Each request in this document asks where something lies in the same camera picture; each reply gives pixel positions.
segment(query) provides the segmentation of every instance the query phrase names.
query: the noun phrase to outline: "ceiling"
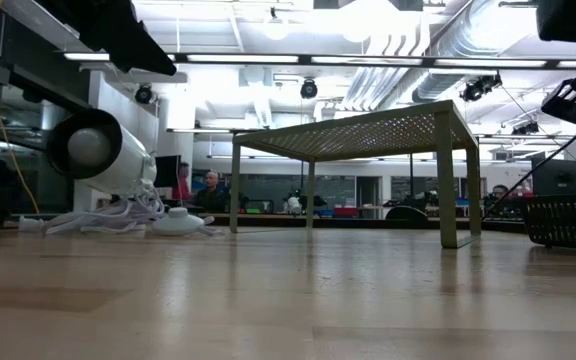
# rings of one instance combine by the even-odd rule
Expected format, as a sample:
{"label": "ceiling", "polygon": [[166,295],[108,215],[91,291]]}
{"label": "ceiling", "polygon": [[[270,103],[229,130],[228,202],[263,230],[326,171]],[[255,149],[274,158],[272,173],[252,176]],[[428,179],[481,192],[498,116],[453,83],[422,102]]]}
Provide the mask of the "ceiling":
{"label": "ceiling", "polygon": [[[381,54],[379,44],[383,40],[384,31],[387,32],[385,35],[391,36],[392,41],[399,37],[393,33],[406,35],[408,39],[408,31],[412,28],[411,23],[406,20],[408,18],[398,17],[400,13],[390,13],[384,1],[387,3],[387,0],[356,0],[354,2],[342,0],[340,2],[350,3],[350,5],[337,10],[313,9],[315,6],[313,0],[255,0],[254,2],[247,0],[133,0],[133,3],[137,17],[144,21],[151,36],[167,52],[374,54],[374,51],[377,51]],[[441,2],[440,0],[427,0],[427,2],[431,1]],[[469,1],[443,0],[443,3],[445,7],[427,11],[423,15],[423,20],[415,20],[427,24],[429,29],[427,40],[433,39],[433,43],[444,39],[447,33],[443,29],[444,26]],[[357,4],[374,6],[351,8]],[[271,5],[277,9],[278,19],[272,20]],[[47,16],[32,0],[7,1],[3,6],[6,12],[61,50],[65,52],[88,51],[72,32],[65,30],[61,24]],[[348,17],[342,17],[340,21],[339,14],[350,15],[344,15]],[[497,54],[499,56],[576,58],[576,44],[547,43],[539,40],[534,23],[534,9],[523,9],[523,12],[517,14],[520,16],[511,18],[517,20],[515,23],[502,21],[498,28],[476,33],[476,35],[484,37],[485,40],[487,38],[510,38],[509,34],[512,33],[516,39],[507,44],[508,46]],[[362,33],[365,29],[370,29],[371,34]],[[363,37],[366,38],[364,41],[358,41]],[[142,76],[139,76],[139,81],[136,80],[138,71],[125,76],[120,74],[117,76],[116,70],[107,66],[86,64],[84,66],[106,71],[107,78],[111,81],[114,79],[115,85],[127,89],[127,92],[136,89],[138,82],[143,81]],[[188,84],[184,86],[187,86],[193,94],[198,120],[214,123],[219,119],[244,119],[246,114],[254,114],[259,110],[259,91],[246,83],[242,75],[244,66],[179,65],[178,67],[180,72],[188,75]],[[270,74],[271,80],[269,83],[266,82],[264,98],[267,97],[269,109],[273,114],[301,113],[312,116],[317,103],[340,102],[350,94],[358,76],[357,68],[351,67],[264,66],[264,68],[266,73]],[[281,86],[278,86],[278,81],[272,81],[273,77],[285,77],[285,75],[289,75],[290,81],[281,82]],[[368,86],[374,86],[375,89],[368,88],[365,90],[366,93],[378,93],[376,87],[385,86],[380,80],[386,75],[385,71],[381,76],[375,75],[371,83],[374,85]],[[507,92],[503,89],[496,89],[476,103],[464,103],[459,98],[459,92],[464,83],[477,76],[464,75],[461,81],[443,92],[438,100],[454,99],[466,120],[472,124],[473,132],[483,131],[482,129],[485,131],[497,129],[496,131],[510,133],[511,128],[502,128],[502,123],[505,124],[508,120],[517,118],[523,114],[524,110],[530,111],[538,108],[549,90],[562,80],[574,77],[575,72],[502,71],[500,75]],[[299,89],[303,78],[315,79],[319,88],[319,95],[316,99],[301,99]],[[389,85],[400,86],[397,82]],[[177,86],[179,85],[171,81],[154,84],[153,88],[167,96],[171,93],[170,90]],[[404,96],[392,106],[406,106],[410,101]],[[549,128],[556,129],[559,126],[558,120],[538,112],[531,116],[539,117],[544,126],[547,125]]]}

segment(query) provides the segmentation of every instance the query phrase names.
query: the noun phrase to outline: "track light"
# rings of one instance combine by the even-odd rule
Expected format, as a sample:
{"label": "track light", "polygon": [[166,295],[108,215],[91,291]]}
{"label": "track light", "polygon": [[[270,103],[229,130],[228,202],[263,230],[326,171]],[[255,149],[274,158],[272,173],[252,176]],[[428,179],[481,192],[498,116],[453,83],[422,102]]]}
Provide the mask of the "track light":
{"label": "track light", "polygon": [[511,135],[530,135],[539,132],[539,124],[536,121],[531,121],[525,125],[515,126],[512,129]]}
{"label": "track light", "polygon": [[315,80],[306,79],[304,80],[304,84],[301,86],[301,98],[306,100],[313,99],[317,96],[317,91]]}
{"label": "track light", "polygon": [[459,94],[459,97],[465,102],[474,102],[501,85],[503,85],[503,81],[501,81],[499,72],[494,76],[480,76],[477,80],[466,83],[466,89]]}
{"label": "track light", "polygon": [[157,101],[157,94],[152,91],[152,85],[141,84],[135,93],[135,101],[144,105],[150,105]]}

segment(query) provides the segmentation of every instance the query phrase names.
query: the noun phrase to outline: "ceiling light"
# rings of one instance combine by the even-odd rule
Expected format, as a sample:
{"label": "ceiling light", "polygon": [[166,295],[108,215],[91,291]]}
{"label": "ceiling light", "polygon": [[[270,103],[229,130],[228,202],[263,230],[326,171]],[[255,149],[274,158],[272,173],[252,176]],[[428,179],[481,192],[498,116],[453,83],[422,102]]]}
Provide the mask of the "ceiling light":
{"label": "ceiling light", "polygon": [[340,161],[379,161],[379,158],[361,158],[361,159],[346,159]]}
{"label": "ceiling light", "polygon": [[424,1],[424,12],[429,14],[439,14],[446,10],[446,4],[443,0],[426,0]]}
{"label": "ceiling light", "polygon": [[298,56],[292,55],[238,55],[204,54],[188,55],[189,62],[195,63],[282,63],[296,64]]}
{"label": "ceiling light", "polygon": [[380,56],[313,56],[313,64],[351,64],[351,65],[394,65],[419,66],[422,59],[418,58],[392,58]]}
{"label": "ceiling light", "polygon": [[[175,61],[175,55],[169,54],[168,58]],[[73,61],[110,61],[110,56],[106,53],[65,53],[64,57]]]}
{"label": "ceiling light", "polygon": [[475,137],[484,139],[510,139],[510,140],[547,140],[571,139],[573,135],[506,135],[506,134],[475,134]]}
{"label": "ceiling light", "polygon": [[263,31],[270,40],[283,40],[288,36],[288,19],[269,18],[264,22]]}
{"label": "ceiling light", "polygon": [[472,75],[472,76],[494,76],[497,70],[477,70],[477,69],[429,69],[432,75]]}
{"label": "ceiling light", "polygon": [[299,84],[304,80],[303,76],[292,74],[273,74],[272,81],[281,83],[295,83]]}
{"label": "ceiling light", "polygon": [[566,61],[560,61],[559,64],[557,64],[558,68],[573,68],[576,69],[576,60],[566,60]]}
{"label": "ceiling light", "polygon": [[168,129],[174,133],[194,133],[194,134],[230,134],[228,129]]}
{"label": "ceiling light", "polygon": [[285,156],[249,156],[248,158],[255,160],[290,160],[290,158]]}
{"label": "ceiling light", "polygon": [[540,68],[546,65],[545,60],[519,59],[437,59],[436,66],[445,67],[479,67],[479,68]]}

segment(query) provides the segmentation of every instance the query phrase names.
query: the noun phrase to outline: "fluorescent light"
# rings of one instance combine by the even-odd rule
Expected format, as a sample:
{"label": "fluorescent light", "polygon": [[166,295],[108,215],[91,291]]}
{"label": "fluorescent light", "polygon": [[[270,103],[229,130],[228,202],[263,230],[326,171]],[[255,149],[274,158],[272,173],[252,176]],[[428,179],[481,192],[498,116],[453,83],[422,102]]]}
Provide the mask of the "fluorescent light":
{"label": "fluorescent light", "polygon": [[477,70],[477,69],[429,69],[433,75],[497,75],[496,70]]}
{"label": "fluorescent light", "polygon": [[[172,61],[175,61],[175,55],[167,55]],[[65,53],[64,57],[73,61],[110,61],[110,55],[106,53]]]}
{"label": "fluorescent light", "polygon": [[548,140],[548,139],[571,139],[574,135],[501,135],[501,134],[475,134],[475,137],[483,139],[510,139],[510,140]]}
{"label": "fluorescent light", "polygon": [[382,56],[313,56],[313,64],[398,65],[419,66],[422,59],[391,58]]}
{"label": "fluorescent light", "polygon": [[347,159],[347,160],[340,160],[340,161],[379,161],[378,158],[361,158],[361,159]]}
{"label": "fluorescent light", "polygon": [[559,64],[557,64],[558,68],[573,68],[576,69],[576,60],[566,60],[566,61],[560,61]]}
{"label": "fluorescent light", "polygon": [[287,158],[285,156],[249,156],[249,159],[255,159],[255,160],[290,160],[290,158]]}
{"label": "fluorescent light", "polygon": [[546,65],[545,60],[520,59],[437,59],[435,66],[445,67],[482,67],[482,68],[540,68]]}
{"label": "fluorescent light", "polygon": [[230,134],[228,129],[168,129],[175,133],[195,133],[195,134]]}
{"label": "fluorescent light", "polygon": [[[232,155],[208,155],[208,159],[232,159]],[[291,160],[285,156],[255,156],[255,155],[242,155],[242,159],[251,159],[251,160]]]}
{"label": "fluorescent light", "polygon": [[204,55],[188,55],[189,62],[205,62],[205,63],[282,63],[282,64],[296,64],[299,60],[298,56],[293,55],[220,55],[220,54],[204,54]]}
{"label": "fluorescent light", "polygon": [[276,82],[294,82],[300,83],[304,80],[303,76],[293,75],[293,74],[273,74],[272,80]]}

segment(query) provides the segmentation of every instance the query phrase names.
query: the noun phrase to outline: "plastic crate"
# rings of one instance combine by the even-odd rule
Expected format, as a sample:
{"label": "plastic crate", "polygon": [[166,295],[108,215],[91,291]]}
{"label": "plastic crate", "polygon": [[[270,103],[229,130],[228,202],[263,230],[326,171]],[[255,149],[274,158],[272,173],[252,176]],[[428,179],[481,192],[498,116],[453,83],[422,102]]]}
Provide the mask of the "plastic crate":
{"label": "plastic crate", "polygon": [[521,207],[530,241],[576,248],[576,195],[525,198]]}

